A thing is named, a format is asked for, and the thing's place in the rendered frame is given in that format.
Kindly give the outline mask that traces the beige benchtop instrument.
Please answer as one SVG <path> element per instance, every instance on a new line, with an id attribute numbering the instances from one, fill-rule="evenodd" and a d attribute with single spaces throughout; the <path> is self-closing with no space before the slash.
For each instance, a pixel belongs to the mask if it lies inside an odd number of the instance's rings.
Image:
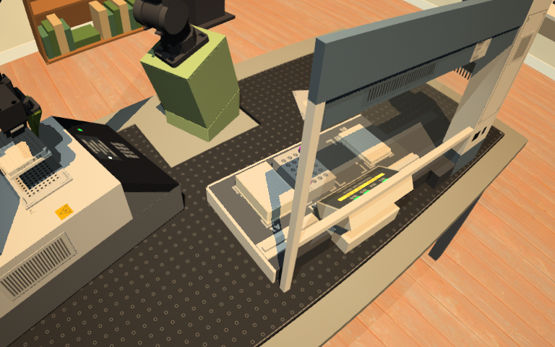
<path id="1" fill-rule="evenodd" d="M 51 151 L 0 166 L 0 347 L 7 347 L 184 209 L 180 184 L 109 125 L 49 116 Z"/>

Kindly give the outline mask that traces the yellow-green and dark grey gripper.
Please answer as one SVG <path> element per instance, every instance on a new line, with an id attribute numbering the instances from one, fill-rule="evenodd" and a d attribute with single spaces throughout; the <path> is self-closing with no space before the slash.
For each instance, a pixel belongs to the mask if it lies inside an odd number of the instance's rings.
<path id="1" fill-rule="evenodd" d="M 25 113 L 27 114 L 27 122 L 31 131 L 39 138 L 39 124 L 42 115 L 40 105 L 31 96 L 26 95 L 26 97 L 18 87 L 14 87 L 14 90 L 18 99 L 22 102 Z"/>

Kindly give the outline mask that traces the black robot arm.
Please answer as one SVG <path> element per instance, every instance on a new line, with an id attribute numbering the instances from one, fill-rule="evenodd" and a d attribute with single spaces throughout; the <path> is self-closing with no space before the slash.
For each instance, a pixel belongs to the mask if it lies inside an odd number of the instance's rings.
<path id="1" fill-rule="evenodd" d="M 178 67 L 209 42 L 206 33 L 189 24 L 188 6 L 182 0 L 135 0 L 132 11 L 134 19 L 145 26 L 143 30 L 156 29 L 161 44 L 154 49 L 154 54 L 172 68 Z M 11 80 L 2 74 L 0 129 L 7 139 L 13 139 L 25 132 L 27 121 Z"/>

